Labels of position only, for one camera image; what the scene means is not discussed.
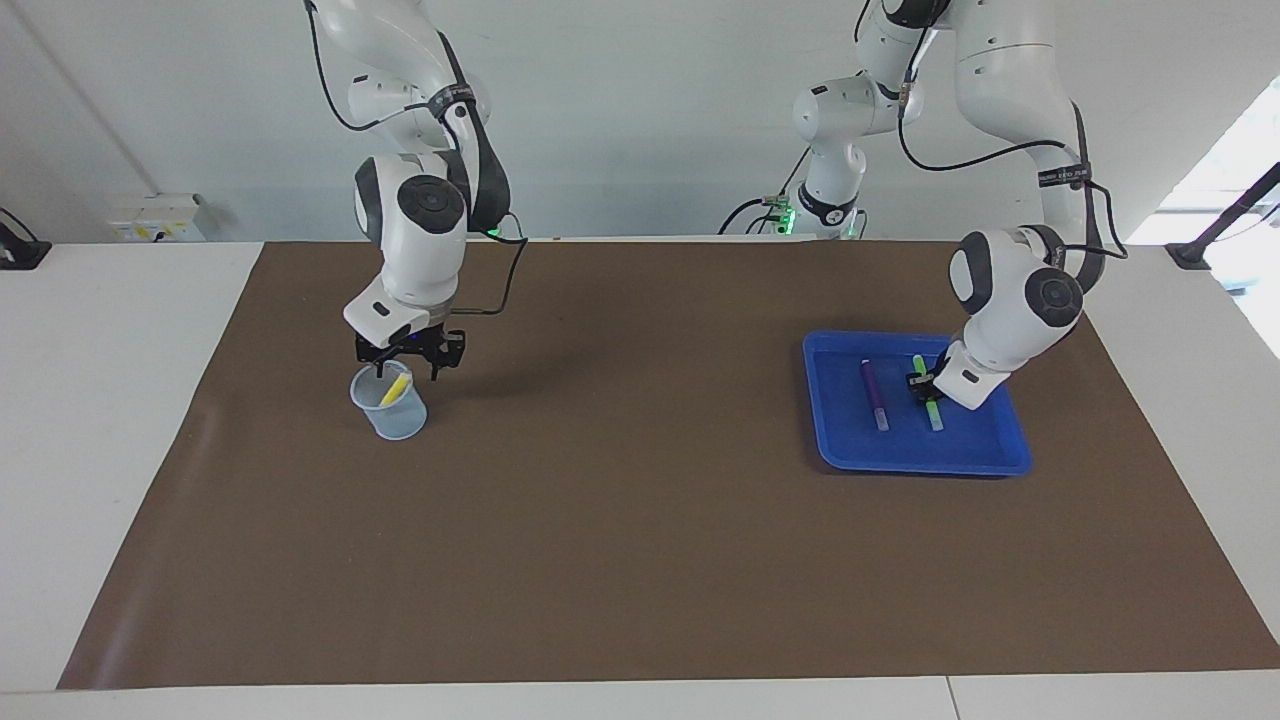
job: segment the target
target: wall socket plate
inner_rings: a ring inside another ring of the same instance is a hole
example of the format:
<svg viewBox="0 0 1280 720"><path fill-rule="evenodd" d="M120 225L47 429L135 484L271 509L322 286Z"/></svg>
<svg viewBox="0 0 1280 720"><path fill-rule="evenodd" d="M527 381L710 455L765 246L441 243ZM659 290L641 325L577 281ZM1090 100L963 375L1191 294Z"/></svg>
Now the wall socket plate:
<svg viewBox="0 0 1280 720"><path fill-rule="evenodd" d="M120 242L205 242L209 218L196 195L111 196L108 224Z"/></svg>

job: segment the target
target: black cable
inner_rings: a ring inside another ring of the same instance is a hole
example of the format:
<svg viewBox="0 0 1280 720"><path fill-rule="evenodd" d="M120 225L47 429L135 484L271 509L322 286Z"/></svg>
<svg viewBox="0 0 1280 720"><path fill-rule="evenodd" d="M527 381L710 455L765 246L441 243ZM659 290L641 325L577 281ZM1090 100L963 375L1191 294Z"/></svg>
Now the black cable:
<svg viewBox="0 0 1280 720"><path fill-rule="evenodd" d="M751 208L755 208L756 205L764 205L764 199L763 197L756 197L755 200L749 200L749 201L739 205L737 210L733 210L732 213L730 213L728 219L724 220L724 224L721 225L719 232L716 233L716 234L724 234L724 231L727 231L728 227L731 224L733 224L733 220L736 220L739 215L741 215L742 213L746 213L748 210L750 210Z"/></svg>
<svg viewBox="0 0 1280 720"><path fill-rule="evenodd" d="M27 223L22 222L22 220L20 220L19 218L18 218L18 215L14 215L13 213L10 213L10 211L9 211L8 209L5 209L5 208L0 208L0 213L4 213L4 215L5 215L6 218L9 218L10 220L13 220L13 222L18 223L18 227L19 227L19 228L22 228L22 231L23 231L23 232L26 232L26 233L27 233L27 234L28 234L28 236L31 237L31 241L32 241L32 242L40 242L40 238L38 238L38 237L36 237L36 233L31 232L31 228L28 228L28 227L27 227Z"/></svg>
<svg viewBox="0 0 1280 720"><path fill-rule="evenodd" d="M1114 204L1114 201L1111 199L1111 191L1107 190L1106 187L1103 187L1103 186L1093 182L1093 181L1089 181L1089 182L1087 182L1084 184L1085 184L1085 187L1088 188L1089 192L1101 192L1102 197L1106 199L1106 201L1107 201L1107 228L1111 231L1111 240L1116 243L1116 247L1120 249L1120 252L1115 252L1112 250L1107 250L1106 247L1094 247L1092 245L1064 245L1062 246L1062 251L1064 252L1069 252L1069 251L1087 252L1089 255L1105 255L1107 258L1115 258L1116 260L1128 260L1129 259L1129 249L1125 247L1125 243L1120 240L1120 233L1116 232L1116 213L1115 213L1115 204Z"/></svg>
<svg viewBox="0 0 1280 720"><path fill-rule="evenodd" d="M507 309L507 301L511 300L511 286L516 281L516 269L520 268L520 259L525 255L525 249L529 247L529 238L525 237L525 231L520 223L520 218L515 213L507 213L507 215L515 218L516 229L518 229L521 234L520 240L509 240L502 237L499 234L495 234L497 231L485 233L485 236L489 237L490 240L497 240L503 245L515 245L517 247L515 258L511 259L511 269L507 270L507 286L502 291L502 304L499 304L498 307L494 310L479 310L474 307L463 307L460 310L454 310L453 311L454 315L493 318L495 315L502 315L502 313Z"/></svg>
<svg viewBox="0 0 1280 720"><path fill-rule="evenodd" d="M449 127L449 123L440 123L440 127L444 128L444 132L449 136L449 140L453 141L453 149L457 150L458 152L462 152L462 142L458 140L458 133L453 132L453 128Z"/></svg>
<svg viewBox="0 0 1280 720"><path fill-rule="evenodd" d="M325 77L324 72L324 60L320 59L320 33L316 31L316 6L311 3L311 0L303 0L302 5L307 9L307 20L311 23L311 49L315 51L316 56L316 73L320 76L320 87L324 90L324 99L329 102L329 110L333 113L334 118L338 118L342 127L352 132L365 132L366 129L372 129L392 118L403 115L404 113L412 113L413 110L421 110L430 106L426 102L415 102L412 105L406 105L402 110L392 113L380 120L374 120L362 126L347 122L347 118L343 118L342 113L338 111L338 104L333 101L333 94L329 92L329 78Z"/></svg>
<svg viewBox="0 0 1280 720"><path fill-rule="evenodd" d="M938 8L938 0L934 0L934 3L933 3L933 10L931 12L931 15L937 15L937 8ZM924 49L924 41L925 41L925 38L928 38L928 36L929 36L929 28L924 28L920 32L920 40L915 44L915 50L911 53L911 60L906 64L906 74L902 78L904 86L914 83L915 79L919 77L919 69L916 68L916 63L920 59L920 51ZM1005 155L1011 155L1014 152L1020 152L1023 150L1030 150L1032 147L1057 147L1057 149L1065 150L1068 152L1071 151L1070 147L1068 147L1066 143L1064 143L1064 142L1059 142L1056 140L1037 140L1034 142L1023 142L1020 145L1014 145L1014 146L1006 147L1004 150L998 150L998 151L992 152L989 155L983 155L982 158L978 158L978 159L974 159L974 160L969 160L969 161L965 161L965 163L956 163L954 165L928 165L925 163L922 163L915 155L913 155L911 154L911 149L906 143L906 129L905 129L906 128L906 105L908 105L906 102L899 104L899 109L897 109L897 141L899 141L899 145L902 146L902 152L906 155L908 160L910 160L911 164L914 164L916 168L920 168L922 170L928 170L928 172L933 172L933 173L946 173L946 172L951 172L951 170L960 170L960 169L964 169L964 168L972 168L974 165L980 165L983 163L988 163L991 160L995 160L997 158L1002 158ZM1120 249L1120 252L1114 252L1114 251L1107 250L1105 247L1094 247L1094 246L1091 246L1091 245L1065 245L1065 246L1062 246L1062 251L1064 252L1068 252L1068 251L1088 252L1091 255L1105 255L1107 258L1115 258L1117 260L1128 260L1129 259L1129 249L1125 247L1124 242L1121 242L1121 240L1120 240L1120 233L1116 232L1116 218L1115 218L1114 201L1111 199L1111 191L1107 190L1106 187L1103 187L1103 186L1093 182L1093 181L1085 182L1085 187L1087 187L1088 192L1094 192L1094 191L1096 192L1101 192L1102 196L1106 199L1106 204L1107 204L1107 225L1108 225L1108 228L1111 231L1111 238L1115 241L1116 247Z"/></svg>
<svg viewBox="0 0 1280 720"><path fill-rule="evenodd" d="M796 160L796 167L791 168L791 174L787 176L787 182L782 183L782 190L778 191L778 195L785 196L787 193L787 188L791 187L791 181L796 179L796 174L800 173L800 165L804 165L804 160L809 156L809 152L813 152L813 147L805 147L804 152L800 154L800 159Z"/></svg>
<svg viewBox="0 0 1280 720"><path fill-rule="evenodd" d="M1275 214L1276 214L1276 211L1280 211L1280 205L1276 205L1275 208L1272 208L1270 211L1267 211L1266 215L1262 215L1261 220L1253 223L1252 225L1244 228L1243 231L1240 231L1238 233L1229 234L1226 237L1220 237L1220 238L1215 240L1213 242L1222 242L1224 240L1235 240L1235 238L1240 237L1242 234L1251 233L1251 232L1261 228L1262 225L1267 224L1267 220L1270 220L1271 218L1274 218Z"/></svg>
<svg viewBox="0 0 1280 720"><path fill-rule="evenodd" d="M934 13L931 14L936 14L936 10L937 10L937 3L934 3ZM904 85L914 83L916 77L919 77L919 70L916 69L915 64L920 59L920 50L924 49L924 41L928 37L929 37L929 28L924 28L923 31L920 31L920 40L919 42L915 44L915 51L911 53L911 60L906 64L906 76L902 78ZM969 160L966 163L956 163L954 165L929 165L920 161L915 155L913 155L911 149L906 145L906 102L899 104L897 108L897 141L902 146L902 152L906 155L906 159L910 160L913 165L920 168L922 170L928 170L931 173L948 173L951 170L963 170L965 168L972 168L974 165L988 163L991 160L995 160L996 158L1004 158L1005 155L1011 155L1014 152L1020 152L1023 150L1030 150L1032 147L1057 147L1060 150L1066 150L1070 152L1070 149L1066 146L1066 143L1059 142L1056 140L1037 140L1034 142L1024 142L1021 145L1014 145L1011 147L1006 147L1004 150L992 152L989 155L983 155L982 158L978 158L975 160Z"/></svg>
<svg viewBox="0 0 1280 720"><path fill-rule="evenodd" d="M854 42L861 40L863 20L867 19L867 10L870 9L870 6L872 6L872 0L867 0L867 3L863 4L863 12L858 13L858 24L854 26Z"/></svg>
<svg viewBox="0 0 1280 720"><path fill-rule="evenodd" d="M755 223L760 223L760 227L755 231L755 234L764 234L764 228L768 227L769 223L776 223L781 219L782 218L777 215L769 215L769 214L762 215L751 220L751 224L746 225L746 233L744 234L751 234L751 229L755 228Z"/></svg>

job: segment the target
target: table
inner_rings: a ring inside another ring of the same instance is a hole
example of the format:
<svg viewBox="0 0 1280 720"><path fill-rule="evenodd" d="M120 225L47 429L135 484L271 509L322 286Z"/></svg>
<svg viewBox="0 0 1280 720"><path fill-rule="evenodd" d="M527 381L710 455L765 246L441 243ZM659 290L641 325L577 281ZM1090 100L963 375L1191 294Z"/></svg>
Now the table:
<svg viewBox="0 0 1280 720"><path fill-rule="evenodd" d="M5 716L159 716L195 707L210 717L340 716L360 707L479 717L543 707L547 716L586 717L600 707L635 716L669 707L669 716L764 717L845 716L844 708L860 707L868 716L952 717L954 701L969 720L1046 716L1050 706L1064 717L1106 717L1107 708L1132 717L1137 711L1125 702L1133 700L1151 716L1201 716L1198 702L1263 717L1280 705L1274 671L40 694L56 684L260 249L67 246L38 273L0 277L3 306L31 310L5 319L0 354L10 478L0 486L0 691L36 693L0 697ZM1161 250L1137 250L1108 273L1089 296L1091 318L1272 634L1280 633L1280 565L1271 557L1280 541L1272 521L1280 388L1263 380L1280 377L1280 361L1211 277L1178 272ZM37 361L52 357L58 370Z"/></svg>

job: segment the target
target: plastic cup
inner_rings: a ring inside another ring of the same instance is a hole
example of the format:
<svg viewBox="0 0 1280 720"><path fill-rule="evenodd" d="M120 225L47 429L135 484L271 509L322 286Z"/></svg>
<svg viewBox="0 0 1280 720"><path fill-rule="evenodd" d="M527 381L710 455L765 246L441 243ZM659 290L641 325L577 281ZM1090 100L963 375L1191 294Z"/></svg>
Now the plastic cup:
<svg viewBox="0 0 1280 720"><path fill-rule="evenodd" d="M383 407L383 397L403 373L411 378L408 388L394 402ZM408 439L426 425L426 405L413 387L412 375L413 373L403 363L388 360L383 365L383 377L379 378L378 368L370 365L352 378L351 401L365 411L378 437L390 441Z"/></svg>

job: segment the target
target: purple marker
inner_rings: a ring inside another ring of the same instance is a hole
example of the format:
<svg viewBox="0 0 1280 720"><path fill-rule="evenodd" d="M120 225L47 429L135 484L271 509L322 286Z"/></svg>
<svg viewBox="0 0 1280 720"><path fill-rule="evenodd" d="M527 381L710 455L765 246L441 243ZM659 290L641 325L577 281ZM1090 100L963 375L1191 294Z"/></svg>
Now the purple marker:
<svg viewBox="0 0 1280 720"><path fill-rule="evenodd" d="M876 411L876 427L887 433L888 413L884 410L884 398L881 397L876 368L872 368L870 360L863 360L863 382L867 384L867 398L872 401L872 410Z"/></svg>

